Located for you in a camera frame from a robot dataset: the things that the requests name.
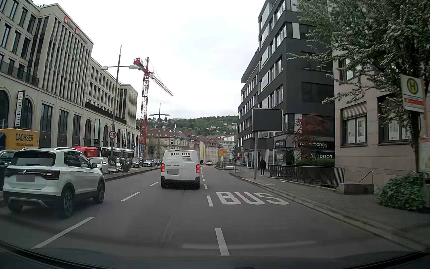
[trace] hill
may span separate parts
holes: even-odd
[[[166,128],[193,131],[197,135],[236,135],[238,128],[236,122],[238,116],[213,116],[213,117],[200,117],[195,119],[167,119],[165,117],[161,120],[161,125]],[[156,127],[157,119],[155,117],[147,120],[147,127]]]

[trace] suv tail light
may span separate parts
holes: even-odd
[[[58,180],[59,179],[59,170],[47,170],[45,179],[46,180]]]

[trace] pedestrian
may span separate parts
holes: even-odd
[[[261,171],[261,175],[265,174],[265,169],[267,168],[267,163],[265,162],[265,160],[263,158],[261,158],[260,160],[260,171]]]

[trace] street lamp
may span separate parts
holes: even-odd
[[[155,116],[158,115],[160,121],[162,121],[161,116],[165,115],[165,116],[170,116],[170,114],[161,114],[160,113],[160,108],[161,108],[161,103],[159,103],[159,113],[158,114],[150,114],[149,116]],[[159,135],[157,136],[157,166],[159,166],[159,159],[160,159],[160,152],[159,152],[159,148],[160,148],[160,121],[159,121]]]
[[[119,60],[117,62],[117,66],[115,66],[117,68],[117,75],[116,75],[116,92],[115,92],[115,96],[117,96],[118,90],[117,90],[117,83],[119,80],[119,68],[120,67],[128,67],[129,69],[139,69],[140,68],[136,65],[129,65],[129,66],[121,66],[120,65],[120,53],[122,52],[122,45],[120,45],[120,50],[119,50]],[[109,68],[112,67],[108,67],[108,66],[103,66],[100,67],[99,70],[108,70]],[[115,120],[116,120],[116,102],[114,101],[113,107],[112,107],[112,126],[114,126],[114,130],[116,130],[116,124],[115,124]],[[110,144],[110,157],[114,158],[114,143]]]

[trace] construction crane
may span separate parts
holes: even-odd
[[[165,87],[165,85],[158,78],[154,76],[154,73],[149,71],[149,58],[145,59],[144,62],[140,58],[135,58],[134,64],[137,65],[139,70],[144,71],[144,80],[142,82],[142,109],[140,112],[140,147],[143,152],[143,157],[145,159],[145,141],[147,135],[147,103],[149,102],[149,77],[152,78],[155,83],[157,83],[162,89],[164,89],[170,96],[173,93]]]

